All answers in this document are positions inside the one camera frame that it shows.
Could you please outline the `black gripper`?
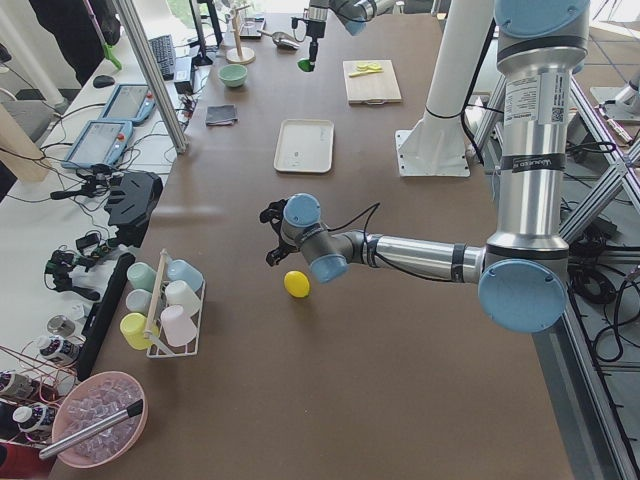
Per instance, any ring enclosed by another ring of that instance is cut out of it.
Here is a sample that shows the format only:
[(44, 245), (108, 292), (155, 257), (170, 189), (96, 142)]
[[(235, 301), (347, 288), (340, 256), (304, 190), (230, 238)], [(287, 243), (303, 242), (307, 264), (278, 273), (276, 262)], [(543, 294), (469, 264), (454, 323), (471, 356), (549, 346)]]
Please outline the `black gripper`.
[[(309, 37), (313, 42), (324, 37), (326, 21), (329, 11), (328, 0), (310, 0), (308, 6), (304, 9), (304, 12), (300, 16), (291, 17), (291, 28), (294, 33), (294, 38), (297, 42), (303, 42), (306, 37)], [(301, 38), (297, 36), (298, 24), (302, 22), (305, 24), (305, 33)], [(310, 43), (309, 45), (309, 69), (314, 69), (317, 60), (318, 43)]]
[(269, 224), (278, 237), (278, 246), (266, 255), (266, 262), (269, 266), (276, 266), (289, 254), (299, 252), (299, 248), (295, 244), (286, 241), (282, 234), (284, 208), (287, 202), (287, 199), (271, 202), (259, 214), (259, 221), (262, 224)]

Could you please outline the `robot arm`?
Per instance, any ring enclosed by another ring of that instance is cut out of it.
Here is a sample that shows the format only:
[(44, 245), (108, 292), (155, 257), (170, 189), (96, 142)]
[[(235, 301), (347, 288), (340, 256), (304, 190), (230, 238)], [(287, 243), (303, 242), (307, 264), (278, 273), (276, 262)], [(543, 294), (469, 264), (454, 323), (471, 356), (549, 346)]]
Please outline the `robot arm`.
[(291, 28), (296, 33), (298, 23), (305, 24), (303, 37), (311, 39), (307, 58), (297, 62), (300, 70), (313, 72), (316, 66), (319, 40), (325, 36), (328, 12), (332, 11), (344, 28), (352, 35), (358, 35), (365, 24), (376, 16), (387, 13), (396, 6), (393, 0), (360, 0), (360, 1), (335, 1), (313, 0), (304, 10), (301, 17), (291, 18)]
[(568, 245), (559, 233), (569, 93), (589, 33), (585, 1), (455, 1), (448, 13), (423, 118), (397, 134), (400, 172), (464, 176), (461, 115), (484, 52), (496, 42), (506, 83), (496, 232), (482, 247), (330, 228), (318, 200), (298, 193), (260, 219), (279, 244), (270, 265), (300, 253), (329, 282), (352, 263), (422, 279), (474, 283), (485, 314), (517, 332), (553, 325), (566, 305)]

